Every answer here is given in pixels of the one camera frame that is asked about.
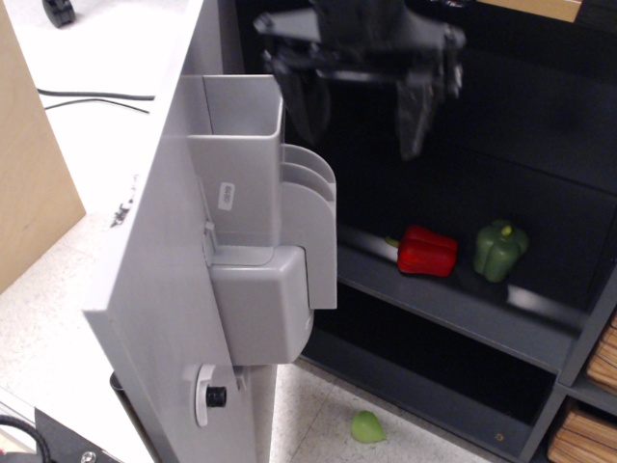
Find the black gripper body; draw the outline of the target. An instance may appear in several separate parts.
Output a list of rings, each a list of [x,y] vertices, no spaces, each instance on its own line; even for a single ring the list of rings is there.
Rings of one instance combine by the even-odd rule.
[[[464,32],[402,1],[313,1],[306,9],[262,14],[254,27],[265,42],[265,66],[280,80],[400,80],[438,98],[462,88]]]

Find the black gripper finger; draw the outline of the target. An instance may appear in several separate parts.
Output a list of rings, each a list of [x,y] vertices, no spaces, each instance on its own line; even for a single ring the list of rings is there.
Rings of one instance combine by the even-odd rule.
[[[396,133],[401,159],[421,154],[426,133],[442,102],[442,92],[426,79],[407,76],[396,82]]]
[[[265,51],[263,61],[279,85],[297,132],[308,143],[317,144],[330,121],[331,95],[315,62],[290,50],[278,54]]]

